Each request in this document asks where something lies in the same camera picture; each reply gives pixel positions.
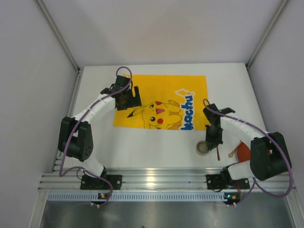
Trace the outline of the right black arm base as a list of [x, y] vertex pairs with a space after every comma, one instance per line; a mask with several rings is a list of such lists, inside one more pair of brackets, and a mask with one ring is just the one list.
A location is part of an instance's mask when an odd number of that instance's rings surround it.
[[220, 174], [207, 174], [206, 184], [208, 190], [248, 190], [250, 184], [248, 179], [224, 180]]

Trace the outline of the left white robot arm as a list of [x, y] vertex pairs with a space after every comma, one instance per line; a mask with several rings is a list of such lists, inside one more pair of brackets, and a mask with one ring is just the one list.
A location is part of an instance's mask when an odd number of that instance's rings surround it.
[[88, 176], [105, 180], [106, 170], [96, 158], [92, 133], [92, 122], [101, 120], [112, 110], [123, 111], [141, 106], [138, 86], [133, 86], [133, 74], [129, 77], [116, 73], [116, 81], [105, 88], [82, 112], [61, 121], [58, 150], [63, 153], [59, 176], [74, 169]]

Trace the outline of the yellow Pikachu placemat cloth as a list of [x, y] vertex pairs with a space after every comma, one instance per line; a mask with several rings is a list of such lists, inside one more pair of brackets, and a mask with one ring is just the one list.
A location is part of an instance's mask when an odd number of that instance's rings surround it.
[[117, 111], [116, 127], [151, 130], [205, 130], [203, 109], [208, 98], [205, 76], [134, 75], [141, 106]]

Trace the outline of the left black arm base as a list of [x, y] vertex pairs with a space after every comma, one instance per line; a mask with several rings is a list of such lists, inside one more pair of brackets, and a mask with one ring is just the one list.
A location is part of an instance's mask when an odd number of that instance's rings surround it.
[[[113, 190], [120, 190], [122, 186], [122, 175], [107, 175], [106, 180], [112, 185]], [[81, 179], [81, 190], [110, 190], [110, 185], [104, 180], [83, 175]]]

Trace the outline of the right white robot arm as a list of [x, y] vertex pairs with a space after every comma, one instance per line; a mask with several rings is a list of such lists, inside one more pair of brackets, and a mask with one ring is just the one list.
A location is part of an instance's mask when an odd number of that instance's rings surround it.
[[234, 110], [219, 110], [215, 104], [203, 109], [209, 124], [206, 128], [207, 151], [223, 143], [222, 134], [227, 131], [237, 137], [250, 150], [250, 159], [222, 169], [222, 175], [232, 181], [256, 178], [265, 181], [291, 170], [291, 161], [283, 135], [269, 133], [255, 125], [233, 116]]

